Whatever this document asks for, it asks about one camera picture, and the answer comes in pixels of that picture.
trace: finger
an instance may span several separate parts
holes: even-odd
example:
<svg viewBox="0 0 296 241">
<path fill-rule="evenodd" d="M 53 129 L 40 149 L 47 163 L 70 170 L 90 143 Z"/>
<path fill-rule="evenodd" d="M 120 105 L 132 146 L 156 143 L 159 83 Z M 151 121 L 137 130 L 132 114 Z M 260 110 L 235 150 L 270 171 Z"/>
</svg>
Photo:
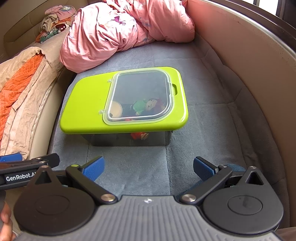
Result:
<svg viewBox="0 0 296 241">
<path fill-rule="evenodd" d="M 11 216 L 11 209 L 8 206 L 8 204 L 5 202 L 4 207 L 1 211 L 1 219 L 4 223 L 8 223 L 10 220 L 10 216 Z"/>
<path fill-rule="evenodd" d="M 12 237 L 12 221 L 9 220 L 8 223 L 4 223 L 1 233 L 0 233 L 0 241 L 11 241 Z"/>
<path fill-rule="evenodd" d="M 12 233 L 12 238 L 11 238 L 11 241 L 13 241 L 13 240 L 15 240 L 16 239 L 16 235 L 15 235 L 15 233 Z"/>
</svg>

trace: green toy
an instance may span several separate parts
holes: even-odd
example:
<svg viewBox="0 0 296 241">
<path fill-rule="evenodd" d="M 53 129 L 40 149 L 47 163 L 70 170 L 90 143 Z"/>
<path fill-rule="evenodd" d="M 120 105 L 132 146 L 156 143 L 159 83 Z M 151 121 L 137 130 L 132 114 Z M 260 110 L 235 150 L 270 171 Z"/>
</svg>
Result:
<svg viewBox="0 0 296 241">
<path fill-rule="evenodd" d="M 134 105 L 132 106 L 134 111 L 136 112 L 136 115 L 140 115 L 142 114 L 142 112 L 145 110 L 146 108 L 146 100 L 138 100 L 134 103 Z"/>
</svg>

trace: lime green lid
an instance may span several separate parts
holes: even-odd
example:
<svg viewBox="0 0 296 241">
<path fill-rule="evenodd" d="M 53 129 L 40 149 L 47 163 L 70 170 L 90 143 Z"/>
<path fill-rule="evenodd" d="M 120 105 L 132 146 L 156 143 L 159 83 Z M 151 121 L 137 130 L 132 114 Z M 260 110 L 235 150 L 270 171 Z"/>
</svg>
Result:
<svg viewBox="0 0 296 241">
<path fill-rule="evenodd" d="M 168 131 L 188 109 L 180 73 L 171 67 L 89 76 L 74 86 L 60 126 L 67 134 Z"/>
</svg>

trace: blue gripper pad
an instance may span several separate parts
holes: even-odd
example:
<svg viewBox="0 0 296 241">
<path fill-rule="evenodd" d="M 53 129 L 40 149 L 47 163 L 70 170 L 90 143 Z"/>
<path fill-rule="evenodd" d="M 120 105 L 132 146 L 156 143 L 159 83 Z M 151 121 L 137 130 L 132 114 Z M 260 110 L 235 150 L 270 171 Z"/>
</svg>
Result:
<svg viewBox="0 0 296 241">
<path fill-rule="evenodd" d="M 90 162 L 90 164 L 86 163 L 81 167 L 83 169 L 82 174 L 90 180 L 95 181 L 104 172 L 105 160 L 103 157 L 99 157 Z"/>
<path fill-rule="evenodd" d="M 216 173 L 216 171 L 213 168 L 208 166 L 206 163 L 204 163 L 197 157 L 193 160 L 193 170 L 203 181 L 206 181 Z"/>
<path fill-rule="evenodd" d="M 20 153 L 14 153 L 10 155 L 0 156 L 0 162 L 10 161 L 22 161 L 22 155 Z"/>
</svg>

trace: pink comforter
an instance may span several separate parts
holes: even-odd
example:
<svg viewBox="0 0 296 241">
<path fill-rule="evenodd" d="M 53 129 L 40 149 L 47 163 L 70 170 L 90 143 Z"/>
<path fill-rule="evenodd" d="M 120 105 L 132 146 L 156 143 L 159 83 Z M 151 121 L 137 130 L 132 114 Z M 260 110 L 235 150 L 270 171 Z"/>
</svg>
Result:
<svg viewBox="0 0 296 241">
<path fill-rule="evenodd" d="M 60 50 L 60 61 L 76 73 L 117 51 L 155 40 L 190 42 L 194 23 L 179 0 L 105 0 L 79 9 Z"/>
</svg>

